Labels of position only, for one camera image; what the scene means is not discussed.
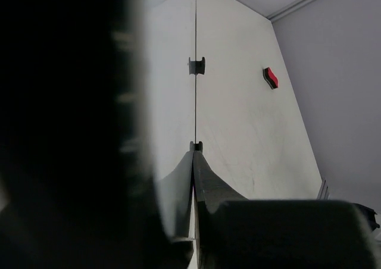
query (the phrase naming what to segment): red and black eraser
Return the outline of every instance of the red and black eraser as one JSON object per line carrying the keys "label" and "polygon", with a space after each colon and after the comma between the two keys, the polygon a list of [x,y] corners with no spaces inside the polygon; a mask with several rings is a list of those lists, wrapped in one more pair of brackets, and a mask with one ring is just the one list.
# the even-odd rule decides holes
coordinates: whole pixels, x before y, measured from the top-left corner
{"label": "red and black eraser", "polygon": [[278,88],[278,79],[277,77],[273,74],[272,70],[270,68],[265,68],[263,70],[263,77],[267,81],[268,85],[272,89],[277,89]]}

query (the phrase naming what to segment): black clip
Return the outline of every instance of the black clip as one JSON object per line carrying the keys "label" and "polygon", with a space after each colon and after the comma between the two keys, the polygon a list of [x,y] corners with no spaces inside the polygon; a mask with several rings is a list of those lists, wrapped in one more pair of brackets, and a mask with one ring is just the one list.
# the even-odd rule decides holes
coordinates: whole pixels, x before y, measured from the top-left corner
{"label": "black clip", "polygon": [[201,61],[191,61],[189,58],[189,74],[205,74],[205,57]]}

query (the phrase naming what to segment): gray wall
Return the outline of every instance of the gray wall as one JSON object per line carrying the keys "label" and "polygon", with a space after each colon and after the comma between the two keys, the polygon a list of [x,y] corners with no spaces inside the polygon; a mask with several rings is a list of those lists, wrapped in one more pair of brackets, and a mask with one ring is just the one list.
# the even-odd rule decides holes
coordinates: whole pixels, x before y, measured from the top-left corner
{"label": "gray wall", "polygon": [[332,197],[381,212],[381,0],[317,0],[274,29]]}

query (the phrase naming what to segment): metal bracket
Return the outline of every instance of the metal bracket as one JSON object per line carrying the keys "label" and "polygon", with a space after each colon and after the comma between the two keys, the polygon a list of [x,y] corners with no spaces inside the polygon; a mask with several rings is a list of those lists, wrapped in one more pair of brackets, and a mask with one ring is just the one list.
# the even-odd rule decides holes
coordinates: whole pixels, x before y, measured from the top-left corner
{"label": "metal bracket", "polygon": [[188,60],[189,74],[205,74],[205,57],[201,61]]}

